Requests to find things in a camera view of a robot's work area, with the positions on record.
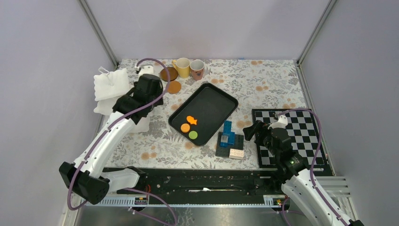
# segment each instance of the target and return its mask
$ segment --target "gray wall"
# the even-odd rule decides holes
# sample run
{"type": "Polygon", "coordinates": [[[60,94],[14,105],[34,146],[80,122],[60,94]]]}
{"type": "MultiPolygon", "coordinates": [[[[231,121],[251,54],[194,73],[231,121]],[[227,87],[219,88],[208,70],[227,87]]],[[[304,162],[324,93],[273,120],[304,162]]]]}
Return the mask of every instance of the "gray wall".
{"type": "Polygon", "coordinates": [[[88,0],[123,58],[296,59],[328,0],[88,0]]]}
{"type": "Polygon", "coordinates": [[[365,225],[398,225],[399,1],[338,1],[303,68],[365,225]]]}
{"type": "Polygon", "coordinates": [[[55,226],[67,195],[58,167],[93,138],[93,75],[111,62],[75,0],[0,10],[0,225],[55,226]]]}

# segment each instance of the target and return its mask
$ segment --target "pink mug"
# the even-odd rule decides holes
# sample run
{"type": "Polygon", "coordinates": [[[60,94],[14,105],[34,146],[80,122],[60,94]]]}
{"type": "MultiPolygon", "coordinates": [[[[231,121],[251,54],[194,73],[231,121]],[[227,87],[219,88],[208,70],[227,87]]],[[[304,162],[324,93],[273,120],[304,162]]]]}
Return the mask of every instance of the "pink mug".
{"type": "Polygon", "coordinates": [[[190,70],[194,80],[201,80],[204,77],[205,63],[202,60],[193,60],[190,63],[190,70]]]}

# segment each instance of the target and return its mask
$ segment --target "yellow mug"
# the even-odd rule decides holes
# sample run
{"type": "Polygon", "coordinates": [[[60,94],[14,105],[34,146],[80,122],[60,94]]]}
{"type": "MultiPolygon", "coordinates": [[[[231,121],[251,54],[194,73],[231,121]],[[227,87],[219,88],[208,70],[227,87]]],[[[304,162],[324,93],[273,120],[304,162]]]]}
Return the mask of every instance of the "yellow mug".
{"type": "Polygon", "coordinates": [[[190,76],[190,60],[187,58],[179,58],[172,60],[173,67],[177,70],[180,77],[186,79],[190,76]]]}

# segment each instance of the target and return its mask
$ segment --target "orange toy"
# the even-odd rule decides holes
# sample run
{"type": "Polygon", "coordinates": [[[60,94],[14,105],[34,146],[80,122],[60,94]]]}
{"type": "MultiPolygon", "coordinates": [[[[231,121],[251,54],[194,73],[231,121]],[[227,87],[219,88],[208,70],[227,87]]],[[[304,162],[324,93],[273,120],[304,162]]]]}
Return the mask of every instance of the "orange toy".
{"type": "Polygon", "coordinates": [[[188,131],[190,131],[190,125],[187,124],[187,123],[185,123],[185,124],[183,124],[183,125],[180,127],[180,130],[181,130],[183,133],[187,133],[188,131]]]}
{"type": "Polygon", "coordinates": [[[194,119],[192,116],[187,116],[187,121],[188,121],[191,125],[197,125],[197,120],[194,119]]]}

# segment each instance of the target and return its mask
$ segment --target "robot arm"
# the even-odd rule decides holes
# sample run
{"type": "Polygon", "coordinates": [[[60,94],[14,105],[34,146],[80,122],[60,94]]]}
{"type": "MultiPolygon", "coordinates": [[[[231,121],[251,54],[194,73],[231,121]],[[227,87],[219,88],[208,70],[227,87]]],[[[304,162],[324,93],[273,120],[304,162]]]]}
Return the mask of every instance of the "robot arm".
{"type": "Polygon", "coordinates": [[[307,162],[301,155],[292,150],[291,138],[285,130],[287,118],[279,116],[279,120],[270,125],[256,121],[254,125],[244,128],[246,140],[257,134],[255,143],[265,146],[276,158],[277,171],[272,178],[275,188],[281,187],[283,193],[288,195],[301,209],[314,226],[363,226],[357,220],[352,221],[330,198],[326,191],[315,180],[311,182],[311,174],[307,162]],[[329,205],[341,216],[335,215],[329,205]]]}
{"type": "Polygon", "coordinates": [[[109,192],[136,186],[139,173],[135,168],[129,167],[106,173],[103,172],[103,169],[122,138],[154,107],[162,105],[163,99],[161,98],[152,106],[123,118],[112,127],[110,125],[132,110],[155,100],[162,91],[163,87],[159,77],[152,74],[144,74],[139,77],[138,82],[134,83],[134,87],[117,100],[113,107],[113,113],[89,147],[73,163],[64,162],[60,166],[59,172],[68,188],[77,166],[82,162],[84,165],[77,173],[72,191],[94,205],[99,203],[109,192]],[[87,157],[89,150],[93,147],[92,153],[87,157]]]}

